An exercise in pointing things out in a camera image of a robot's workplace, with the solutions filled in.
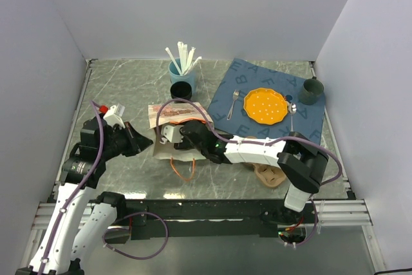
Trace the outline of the brown paper takeout bag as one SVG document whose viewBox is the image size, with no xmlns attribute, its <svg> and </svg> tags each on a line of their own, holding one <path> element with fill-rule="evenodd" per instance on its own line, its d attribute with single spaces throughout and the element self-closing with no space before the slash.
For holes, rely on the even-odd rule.
<svg viewBox="0 0 412 275">
<path fill-rule="evenodd" d="M 205 157 L 195 149 L 179 150 L 175 146 L 183 142 L 183 136 L 180 129 L 190 120 L 199 120 L 202 124 L 206 121 L 213 122 L 206 110 L 200 103 L 193 104 L 184 102 L 172 102 L 165 108 L 159 104 L 148 106 L 149 128 L 155 133 L 155 142 L 153 148 L 153 158 L 157 160 L 168 161 L 171 169 L 182 180 L 189 182 L 194 177 L 194 169 L 198 160 L 204 160 Z M 190 162 L 190 177 L 181 175 L 175 168 L 174 162 Z"/>
</svg>

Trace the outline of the brown cardboard cup carrier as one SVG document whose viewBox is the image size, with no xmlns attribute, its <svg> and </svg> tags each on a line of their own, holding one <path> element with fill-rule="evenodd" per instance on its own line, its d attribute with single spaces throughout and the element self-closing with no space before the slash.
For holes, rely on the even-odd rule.
<svg viewBox="0 0 412 275">
<path fill-rule="evenodd" d="M 279 167 L 250 162 L 243 163 L 243 165 L 253 171 L 257 179 L 268 188 L 277 188 L 286 180 L 285 173 Z"/>
</svg>

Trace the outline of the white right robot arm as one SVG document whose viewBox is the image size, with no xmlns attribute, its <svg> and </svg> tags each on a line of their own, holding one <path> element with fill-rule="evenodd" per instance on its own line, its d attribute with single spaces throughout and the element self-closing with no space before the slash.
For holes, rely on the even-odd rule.
<svg viewBox="0 0 412 275">
<path fill-rule="evenodd" d="M 179 130 L 183 141 L 215 164 L 261 164 L 278 167 L 290 185 L 281 214 L 291 223 L 304 215 L 304 206 L 319 192 L 329 156 L 320 146 L 292 131 L 278 139 L 217 137 L 206 124 L 190 120 Z"/>
</svg>

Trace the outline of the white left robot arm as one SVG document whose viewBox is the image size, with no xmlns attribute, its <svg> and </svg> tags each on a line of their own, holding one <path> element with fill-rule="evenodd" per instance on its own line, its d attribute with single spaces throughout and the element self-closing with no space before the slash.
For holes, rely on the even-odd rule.
<svg viewBox="0 0 412 275">
<path fill-rule="evenodd" d="M 86 121 L 80 140 L 73 146 L 62 165 L 65 175 L 42 242 L 27 267 L 17 274 L 83 274 L 92 246 L 111 225 L 127 218 L 124 195 L 100 194 L 96 209 L 81 227 L 85 208 L 92 199 L 98 181 L 106 171 L 108 160 L 119 155 L 135 156 L 153 144 L 129 122 L 109 125 L 101 117 Z"/>
</svg>

